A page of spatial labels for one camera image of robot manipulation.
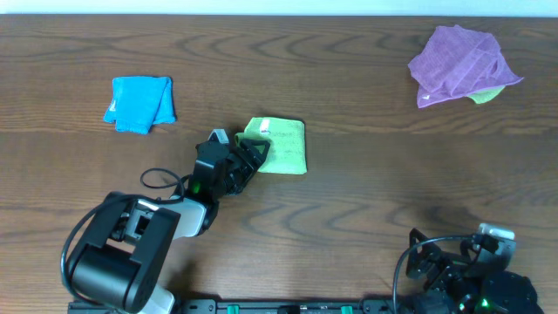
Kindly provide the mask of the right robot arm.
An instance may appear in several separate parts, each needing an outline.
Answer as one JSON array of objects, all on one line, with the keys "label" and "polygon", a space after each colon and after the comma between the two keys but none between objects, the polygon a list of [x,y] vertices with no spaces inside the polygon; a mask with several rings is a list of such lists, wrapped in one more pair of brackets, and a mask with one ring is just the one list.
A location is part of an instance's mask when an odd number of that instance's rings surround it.
[{"label": "right robot arm", "polygon": [[[542,314],[531,280],[507,269],[515,233],[481,223],[471,235],[429,238],[417,229],[398,259],[391,293],[395,313]],[[425,279],[423,291],[398,301],[398,277]]]}]

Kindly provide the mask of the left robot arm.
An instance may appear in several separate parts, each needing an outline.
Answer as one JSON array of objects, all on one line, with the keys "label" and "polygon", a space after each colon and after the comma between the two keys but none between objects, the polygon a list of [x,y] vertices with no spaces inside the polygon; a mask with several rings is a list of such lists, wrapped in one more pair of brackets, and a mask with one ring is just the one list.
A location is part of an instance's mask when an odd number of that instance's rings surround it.
[{"label": "left robot arm", "polygon": [[191,174],[176,177],[164,200],[111,192],[68,235],[60,257],[64,287],[78,300],[140,313],[152,302],[173,240],[196,237],[217,216],[219,200],[238,195],[267,159],[266,140],[197,145]]}]

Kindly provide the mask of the purple microfiber cloth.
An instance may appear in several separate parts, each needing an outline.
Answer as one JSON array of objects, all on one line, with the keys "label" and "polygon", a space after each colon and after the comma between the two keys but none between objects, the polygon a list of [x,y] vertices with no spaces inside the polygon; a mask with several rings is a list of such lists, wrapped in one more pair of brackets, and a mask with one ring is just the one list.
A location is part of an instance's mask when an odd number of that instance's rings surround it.
[{"label": "purple microfiber cloth", "polygon": [[494,35],[457,24],[437,27],[408,68],[418,83],[419,108],[522,81],[507,64]]}]

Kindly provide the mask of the blue folded cloth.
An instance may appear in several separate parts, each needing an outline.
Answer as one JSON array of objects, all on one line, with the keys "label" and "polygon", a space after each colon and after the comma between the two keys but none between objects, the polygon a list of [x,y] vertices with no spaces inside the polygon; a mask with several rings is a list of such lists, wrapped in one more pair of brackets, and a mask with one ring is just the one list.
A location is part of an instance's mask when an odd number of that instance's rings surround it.
[{"label": "blue folded cloth", "polygon": [[112,80],[112,101],[103,121],[121,133],[149,134],[152,126],[176,121],[170,77],[131,76]]}]

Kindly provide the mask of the green microfiber cloth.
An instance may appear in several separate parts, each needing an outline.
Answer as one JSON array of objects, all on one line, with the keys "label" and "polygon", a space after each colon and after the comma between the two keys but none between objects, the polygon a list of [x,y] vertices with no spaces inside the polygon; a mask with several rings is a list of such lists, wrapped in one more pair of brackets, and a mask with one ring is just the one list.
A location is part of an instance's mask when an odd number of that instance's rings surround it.
[{"label": "green microfiber cloth", "polygon": [[244,139],[266,140],[270,144],[266,160],[259,168],[260,173],[307,173],[305,125],[302,121],[254,117],[242,132],[235,135],[237,144]]}]

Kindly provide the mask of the black mounting rail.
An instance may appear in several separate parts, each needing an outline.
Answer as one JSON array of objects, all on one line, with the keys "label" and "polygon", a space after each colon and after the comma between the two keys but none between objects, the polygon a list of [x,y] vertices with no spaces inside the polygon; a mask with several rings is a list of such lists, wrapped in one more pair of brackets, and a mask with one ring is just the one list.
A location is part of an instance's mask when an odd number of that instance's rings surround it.
[{"label": "black mounting rail", "polygon": [[241,302],[192,299],[173,310],[176,314],[392,314],[387,299],[356,302]]}]

